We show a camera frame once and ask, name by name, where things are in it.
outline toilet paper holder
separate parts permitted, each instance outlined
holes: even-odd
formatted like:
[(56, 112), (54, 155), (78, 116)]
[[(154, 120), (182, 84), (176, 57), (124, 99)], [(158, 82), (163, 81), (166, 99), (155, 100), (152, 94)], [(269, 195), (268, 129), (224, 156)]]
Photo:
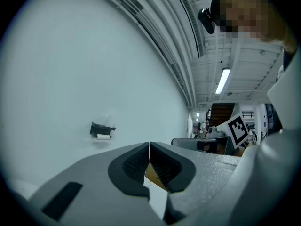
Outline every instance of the toilet paper holder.
[(110, 135), (111, 130), (115, 130), (115, 127), (107, 127), (104, 125), (92, 123), (91, 129), (90, 129), (90, 134), (94, 137), (97, 138), (97, 135)]

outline white pillar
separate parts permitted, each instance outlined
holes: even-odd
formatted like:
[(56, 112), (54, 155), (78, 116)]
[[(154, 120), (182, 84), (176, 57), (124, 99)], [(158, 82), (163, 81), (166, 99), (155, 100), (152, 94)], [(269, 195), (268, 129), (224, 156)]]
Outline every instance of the white pillar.
[(253, 103), (254, 117), (255, 117), (255, 134), (257, 135), (257, 144), (260, 144), (261, 140), (261, 113), (260, 104)]

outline fluorescent light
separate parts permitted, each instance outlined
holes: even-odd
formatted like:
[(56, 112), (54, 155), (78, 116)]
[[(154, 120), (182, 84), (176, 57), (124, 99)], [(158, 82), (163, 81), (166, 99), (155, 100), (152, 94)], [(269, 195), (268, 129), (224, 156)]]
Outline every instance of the fluorescent light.
[(230, 73), (230, 69), (229, 68), (223, 69), (221, 80), (220, 80), (220, 82), (218, 84), (218, 87), (217, 87), (217, 89), (215, 91), (216, 94), (220, 94), (221, 93), (222, 88), (224, 88), (224, 85), (225, 85), (225, 83), (227, 81), (227, 78), (229, 76), (229, 73)]

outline stairs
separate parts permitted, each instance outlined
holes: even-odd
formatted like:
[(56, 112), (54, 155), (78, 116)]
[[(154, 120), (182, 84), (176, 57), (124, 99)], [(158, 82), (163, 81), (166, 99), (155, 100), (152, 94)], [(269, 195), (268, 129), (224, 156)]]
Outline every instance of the stairs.
[(209, 126), (218, 126), (231, 118), (235, 104), (213, 104)]

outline ceiling light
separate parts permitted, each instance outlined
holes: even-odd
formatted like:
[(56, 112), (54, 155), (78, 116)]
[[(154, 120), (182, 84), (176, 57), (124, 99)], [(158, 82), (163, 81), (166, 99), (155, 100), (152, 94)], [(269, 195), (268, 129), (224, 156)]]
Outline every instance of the ceiling light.
[(225, 68), (222, 70), (222, 76), (221, 76), (221, 80), (220, 82), (218, 83), (218, 87), (215, 91), (216, 94), (220, 94), (221, 91), (222, 91), (222, 88), (224, 88), (224, 85), (227, 81), (227, 78), (229, 76), (229, 73), (230, 73), (230, 69), (229, 68)]

